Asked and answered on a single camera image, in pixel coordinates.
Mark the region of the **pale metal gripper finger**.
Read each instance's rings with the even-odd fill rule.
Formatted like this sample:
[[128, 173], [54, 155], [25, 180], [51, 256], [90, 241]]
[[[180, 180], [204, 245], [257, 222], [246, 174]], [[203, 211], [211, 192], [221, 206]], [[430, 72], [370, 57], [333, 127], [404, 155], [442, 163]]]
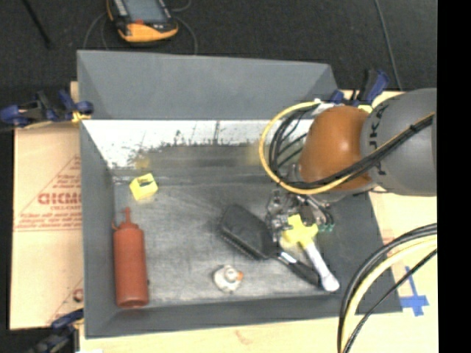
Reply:
[[277, 243], [280, 241], [283, 233], [290, 230], [291, 225], [288, 222], [287, 215], [278, 215], [271, 219], [272, 240]]
[[266, 216], [268, 218], [275, 218], [277, 215], [281, 214], [282, 211], [282, 194], [279, 190], [273, 190], [266, 204]]

